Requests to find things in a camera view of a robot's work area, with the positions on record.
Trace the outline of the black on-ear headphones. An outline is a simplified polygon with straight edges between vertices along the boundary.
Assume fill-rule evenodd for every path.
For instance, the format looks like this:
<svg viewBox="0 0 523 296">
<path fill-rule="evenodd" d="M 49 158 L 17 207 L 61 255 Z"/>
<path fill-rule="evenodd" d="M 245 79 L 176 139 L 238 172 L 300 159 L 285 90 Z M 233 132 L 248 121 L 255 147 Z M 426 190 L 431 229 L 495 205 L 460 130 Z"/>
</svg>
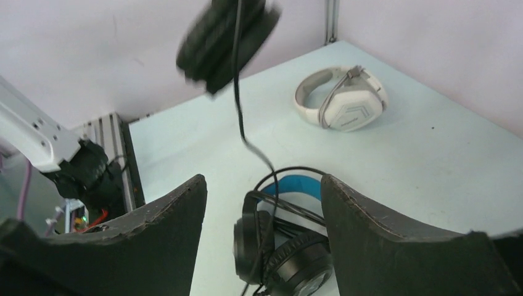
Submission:
<svg viewBox="0 0 523 296">
<path fill-rule="evenodd" d="M 210 1 L 188 29 L 176 55 L 176 67 L 185 79 L 203 83 L 209 95 L 233 86 L 241 140 L 271 171 L 274 166 L 268 157 L 246 138 L 239 80 L 281 14 L 278 5 L 263 0 Z"/>
</svg>

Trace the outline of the white over-ear headphones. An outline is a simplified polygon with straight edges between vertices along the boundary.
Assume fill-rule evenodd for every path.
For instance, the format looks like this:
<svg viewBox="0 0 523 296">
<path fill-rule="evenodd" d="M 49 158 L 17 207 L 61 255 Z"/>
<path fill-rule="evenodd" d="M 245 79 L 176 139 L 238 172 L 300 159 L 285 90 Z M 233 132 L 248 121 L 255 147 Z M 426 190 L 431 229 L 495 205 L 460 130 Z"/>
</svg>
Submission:
<svg viewBox="0 0 523 296">
<path fill-rule="evenodd" d="M 330 81 L 336 84 L 321 105 L 307 107 L 305 101 L 312 92 Z M 295 90 L 294 105 L 306 122 L 347 133 L 380 117 L 389 106 L 389 96 L 383 84 L 360 65 L 328 67 L 302 80 Z"/>
</svg>

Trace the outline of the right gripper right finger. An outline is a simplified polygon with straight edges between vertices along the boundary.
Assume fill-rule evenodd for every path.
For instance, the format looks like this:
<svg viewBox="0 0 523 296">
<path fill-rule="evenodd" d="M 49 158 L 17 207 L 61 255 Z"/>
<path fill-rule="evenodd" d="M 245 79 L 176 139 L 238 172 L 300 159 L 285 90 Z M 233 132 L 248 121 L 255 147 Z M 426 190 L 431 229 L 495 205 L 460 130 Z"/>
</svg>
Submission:
<svg viewBox="0 0 523 296">
<path fill-rule="evenodd" d="M 399 213 L 333 175 L 322 210 L 341 295 L 521 295 L 522 230 L 491 236 Z"/>
</svg>

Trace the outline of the black headphones with blue cable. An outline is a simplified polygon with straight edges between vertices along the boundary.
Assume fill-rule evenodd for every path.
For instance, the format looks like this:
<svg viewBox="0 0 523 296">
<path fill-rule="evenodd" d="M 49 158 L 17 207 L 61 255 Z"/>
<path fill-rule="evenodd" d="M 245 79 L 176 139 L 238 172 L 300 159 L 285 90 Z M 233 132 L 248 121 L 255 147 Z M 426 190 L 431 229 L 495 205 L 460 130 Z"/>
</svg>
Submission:
<svg viewBox="0 0 523 296">
<path fill-rule="evenodd" d="M 254 295 L 313 295 L 330 280 L 334 267 L 327 235 L 260 210 L 267 202 L 319 226 L 324 218 L 282 200 L 298 193 L 322 200 L 325 172 L 307 166 L 288 166 L 263 177 L 246 193 L 241 217 L 234 225 L 233 254 L 237 276 Z"/>
</svg>

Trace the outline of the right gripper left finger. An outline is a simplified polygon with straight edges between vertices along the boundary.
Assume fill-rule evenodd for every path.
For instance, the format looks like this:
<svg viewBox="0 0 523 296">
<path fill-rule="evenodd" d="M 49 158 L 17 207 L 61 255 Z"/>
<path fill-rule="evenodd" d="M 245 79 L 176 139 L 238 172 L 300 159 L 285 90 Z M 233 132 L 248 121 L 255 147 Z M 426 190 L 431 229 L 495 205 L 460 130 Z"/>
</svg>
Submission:
<svg viewBox="0 0 523 296">
<path fill-rule="evenodd" d="M 198 174 L 82 233 L 1 223 L 2 295 L 189 295 L 207 203 Z"/>
</svg>

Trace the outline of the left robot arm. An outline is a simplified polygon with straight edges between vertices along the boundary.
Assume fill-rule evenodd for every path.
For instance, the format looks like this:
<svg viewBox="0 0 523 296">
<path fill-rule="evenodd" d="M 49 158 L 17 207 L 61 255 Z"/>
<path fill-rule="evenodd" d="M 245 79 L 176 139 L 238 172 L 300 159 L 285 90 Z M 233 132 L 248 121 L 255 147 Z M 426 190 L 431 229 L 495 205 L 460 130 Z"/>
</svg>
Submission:
<svg viewBox="0 0 523 296">
<path fill-rule="evenodd" d="M 126 212 L 123 172 L 90 139 L 62 126 L 1 78 L 1 138 L 52 181 L 65 199 L 111 220 Z"/>
</svg>

